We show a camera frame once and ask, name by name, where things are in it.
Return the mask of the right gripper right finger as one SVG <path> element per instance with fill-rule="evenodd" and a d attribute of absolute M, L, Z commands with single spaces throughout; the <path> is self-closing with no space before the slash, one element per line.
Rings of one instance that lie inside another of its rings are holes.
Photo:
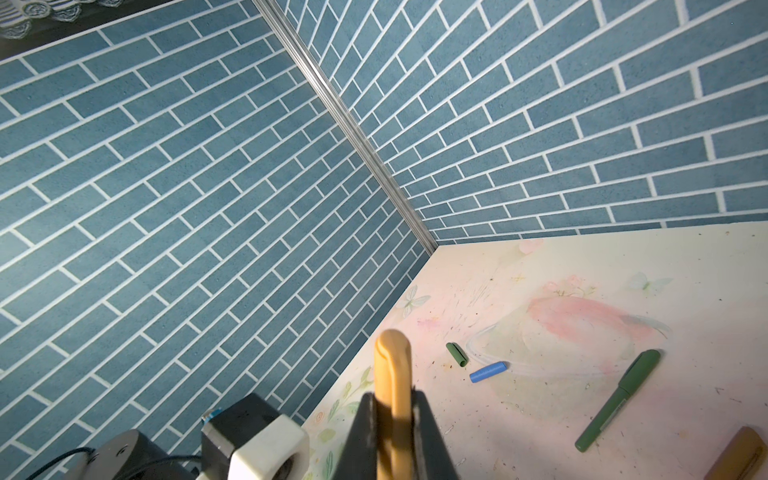
<path fill-rule="evenodd" d="M 426 395 L 413 389 L 411 400 L 414 478 L 458 480 L 459 476 Z"/>

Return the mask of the dark green pen cap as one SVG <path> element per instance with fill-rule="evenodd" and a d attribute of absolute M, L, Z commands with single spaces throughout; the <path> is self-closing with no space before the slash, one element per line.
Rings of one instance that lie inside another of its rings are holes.
<path fill-rule="evenodd" d="M 448 342 L 446 344 L 446 349 L 449 351 L 453 359 L 460 367 L 464 368 L 467 366 L 469 359 L 464 353 L 463 349 L 457 343 Z"/>

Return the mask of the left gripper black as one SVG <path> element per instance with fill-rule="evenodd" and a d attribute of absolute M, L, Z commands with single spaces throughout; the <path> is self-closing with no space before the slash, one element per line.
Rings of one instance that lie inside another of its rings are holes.
<path fill-rule="evenodd" d="M 125 431 L 99 448 L 78 447 L 59 454 L 26 476 L 38 479 L 76 458 L 64 479 L 196 479 L 200 455 L 169 455 L 137 429 Z"/>

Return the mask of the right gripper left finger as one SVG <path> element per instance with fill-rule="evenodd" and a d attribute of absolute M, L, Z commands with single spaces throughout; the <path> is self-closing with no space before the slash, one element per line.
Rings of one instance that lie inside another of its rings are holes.
<path fill-rule="evenodd" d="M 352 422 L 336 465 L 333 480 L 377 479 L 377 403 L 373 393 L 365 393 Z"/>

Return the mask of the green pen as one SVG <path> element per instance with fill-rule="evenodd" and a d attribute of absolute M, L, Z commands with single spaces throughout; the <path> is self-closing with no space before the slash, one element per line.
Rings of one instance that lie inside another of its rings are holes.
<path fill-rule="evenodd" d="M 574 446 L 579 452 L 586 452 L 605 430 L 617 413 L 641 388 L 652 374 L 662 358 L 660 350 L 650 349 L 642 352 L 625 371 L 614 392 L 593 417 Z"/>

